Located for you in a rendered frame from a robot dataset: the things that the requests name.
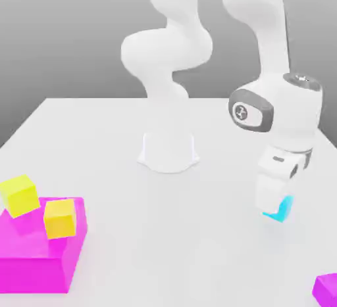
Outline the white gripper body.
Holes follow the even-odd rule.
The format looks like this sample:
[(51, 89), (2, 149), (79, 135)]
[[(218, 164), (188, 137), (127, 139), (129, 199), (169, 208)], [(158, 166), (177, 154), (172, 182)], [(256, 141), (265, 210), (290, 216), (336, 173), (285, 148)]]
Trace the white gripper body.
[(267, 214), (276, 214), (288, 196), (287, 183), (281, 179), (258, 173), (255, 182), (255, 205)]

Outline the small cyan cube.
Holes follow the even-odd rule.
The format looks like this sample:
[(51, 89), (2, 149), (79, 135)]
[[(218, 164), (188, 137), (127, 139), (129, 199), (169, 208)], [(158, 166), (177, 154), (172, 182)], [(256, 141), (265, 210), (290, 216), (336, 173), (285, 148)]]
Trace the small cyan cube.
[(278, 207), (278, 212), (276, 213), (266, 213), (264, 212), (263, 215), (266, 217), (269, 217), (273, 220), (276, 220), (278, 222), (284, 222), (288, 215), (290, 214), (290, 211), (292, 209), (292, 205), (294, 202), (293, 196), (286, 196), (280, 203)]

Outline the small purple cube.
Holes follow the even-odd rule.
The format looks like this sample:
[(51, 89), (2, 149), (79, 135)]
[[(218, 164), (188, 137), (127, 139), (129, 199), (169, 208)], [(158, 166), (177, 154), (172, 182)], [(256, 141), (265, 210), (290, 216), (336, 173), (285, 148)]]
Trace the small purple cube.
[(321, 307), (337, 307), (337, 273), (318, 275), (312, 295)]

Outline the small golden yellow cube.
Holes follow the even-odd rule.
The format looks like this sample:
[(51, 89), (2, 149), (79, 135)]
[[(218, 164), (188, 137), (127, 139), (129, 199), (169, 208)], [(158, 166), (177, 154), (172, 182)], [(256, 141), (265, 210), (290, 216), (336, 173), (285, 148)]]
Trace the small golden yellow cube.
[(48, 239), (60, 239), (75, 236), (76, 209), (74, 199), (61, 199), (46, 202), (43, 222)]

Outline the small lime yellow cube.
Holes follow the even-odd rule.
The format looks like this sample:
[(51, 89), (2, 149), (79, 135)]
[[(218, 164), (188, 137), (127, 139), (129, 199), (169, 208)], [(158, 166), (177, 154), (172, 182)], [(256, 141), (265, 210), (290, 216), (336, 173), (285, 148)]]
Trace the small lime yellow cube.
[(26, 174), (1, 182), (0, 197), (12, 218), (40, 207), (36, 185)]

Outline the large magenta box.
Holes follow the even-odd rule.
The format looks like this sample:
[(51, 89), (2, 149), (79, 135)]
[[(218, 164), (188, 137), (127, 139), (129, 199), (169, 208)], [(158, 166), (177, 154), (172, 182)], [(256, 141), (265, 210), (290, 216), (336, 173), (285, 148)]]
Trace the large magenta box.
[(18, 218), (0, 214), (0, 294), (67, 293), (88, 231), (82, 197), (74, 198), (76, 235), (48, 239), (43, 213), (52, 197)]

